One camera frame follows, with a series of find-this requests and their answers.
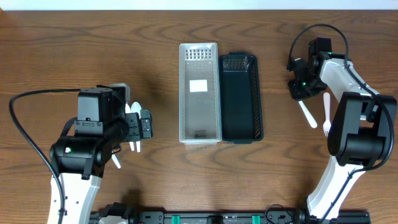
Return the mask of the white plastic fork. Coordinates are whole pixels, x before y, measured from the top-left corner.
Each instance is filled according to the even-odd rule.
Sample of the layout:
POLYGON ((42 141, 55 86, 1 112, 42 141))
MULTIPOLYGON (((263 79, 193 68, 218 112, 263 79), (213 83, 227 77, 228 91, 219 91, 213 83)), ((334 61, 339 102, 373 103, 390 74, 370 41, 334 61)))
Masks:
POLYGON ((308 108, 305 106, 303 101, 299 101, 298 103, 299 103, 299 105, 300 105, 300 107, 301 107, 301 109, 302 109, 302 111, 304 113, 304 116, 306 117, 310 127, 315 129, 318 126, 317 122, 315 121, 315 118, 313 117, 311 112, 308 110, 308 108))
POLYGON ((330 121, 330 106, 331 106, 331 96, 328 92, 323 94, 323 104, 325 110, 325 122, 323 123, 323 131, 326 137, 328 137, 328 133, 331 128, 330 121))

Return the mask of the black plastic basket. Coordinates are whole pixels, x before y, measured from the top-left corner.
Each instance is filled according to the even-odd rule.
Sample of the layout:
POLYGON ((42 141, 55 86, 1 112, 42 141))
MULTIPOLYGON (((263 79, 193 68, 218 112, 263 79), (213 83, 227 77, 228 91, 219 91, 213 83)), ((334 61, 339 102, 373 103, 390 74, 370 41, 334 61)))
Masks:
POLYGON ((222 140, 250 144, 264 137, 257 57, 231 52, 219 57, 222 140))

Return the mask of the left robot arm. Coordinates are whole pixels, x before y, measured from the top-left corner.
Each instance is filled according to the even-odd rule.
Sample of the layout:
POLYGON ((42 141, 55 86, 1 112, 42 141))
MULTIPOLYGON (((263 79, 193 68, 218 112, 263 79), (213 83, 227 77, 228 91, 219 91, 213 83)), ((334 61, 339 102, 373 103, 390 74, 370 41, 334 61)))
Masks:
POLYGON ((80 90, 77 117, 50 148, 56 175, 49 223, 88 223, 113 151, 123 142, 153 137, 150 111, 132 112, 130 92, 125 83, 80 90))

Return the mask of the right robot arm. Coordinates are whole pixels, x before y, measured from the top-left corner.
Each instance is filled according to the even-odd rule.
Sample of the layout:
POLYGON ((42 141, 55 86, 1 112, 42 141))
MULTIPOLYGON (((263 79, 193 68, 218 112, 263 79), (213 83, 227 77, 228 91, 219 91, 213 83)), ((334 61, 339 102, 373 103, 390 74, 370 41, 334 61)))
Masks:
POLYGON ((308 60, 289 59, 291 97, 296 101, 331 90, 338 100, 326 133, 328 165, 306 209, 295 223, 336 223, 341 204, 354 183, 367 171, 387 161, 394 144, 397 101, 370 88, 354 70, 347 54, 332 51, 331 40, 316 38, 308 45, 308 60))

